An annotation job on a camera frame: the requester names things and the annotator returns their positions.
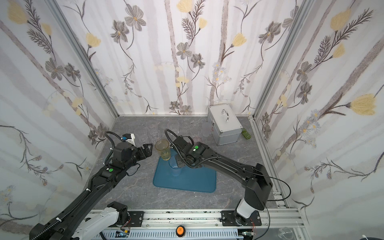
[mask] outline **gray marble table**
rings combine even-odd
[[[192,131],[200,129],[206,117],[118,117],[113,125],[112,131],[119,135],[133,133],[138,126],[146,126],[147,121],[159,123],[158,129],[163,134],[170,120],[176,120],[180,124],[179,135],[189,135]],[[242,126],[251,134],[251,139],[245,139],[240,135],[236,143],[217,146],[212,135],[203,137],[202,142],[217,150],[220,154],[232,158],[241,163],[255,166],[256,163],[263,164],[259,149],[253,135],[250,122],[247,117],[238,117]],[[104,146],[101,155],[96,162],[92,175],[103,165],[105,157],[109,153],[111,144]],[[126,204],[128,209],[233,209],[244,196],[244,188],[241,184],[231,178],[217,173],[216,191],[213,193],[192,192],[155,187],[153,177],[156,171],[159,154],[154,148],[153,155],[140,161],[141,167],[131,177],[125,177],[111,192],[106,194],[94,207],[104,209],[109,203],[118,201]],[[274,202],[267,203],[268,208],[276,208]]]

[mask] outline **emergency stop button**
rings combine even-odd
[[[183,227],[182,225],[178,226],[176,228],[176,235],[178,237],[183,237],[185,235],[185,227]]]

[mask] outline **blue mat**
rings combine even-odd
[[[175,159],[177,153],[173,149],[170,153],[171,158],[168,161],[159,157],[153,185],[196,192],[214,192],[216,190],[215,170],[207,167],[193,169],[185,166],[178,168]]]

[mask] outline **orange button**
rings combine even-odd
[[[182,235],[184,233],[183,227],[178,227],[176,231],[177,231],[177,234],[179,235]]]

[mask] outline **floral wallpaper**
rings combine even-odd
[[[83,190],[115,118],[44,2],[0,6],[0,235],[26,239]]]
[[[256,116],[314,240],[384,234],[383,13],[382,1],[315,1]]]
[[[253,114],[301,1],[58,0],[119,114]]]

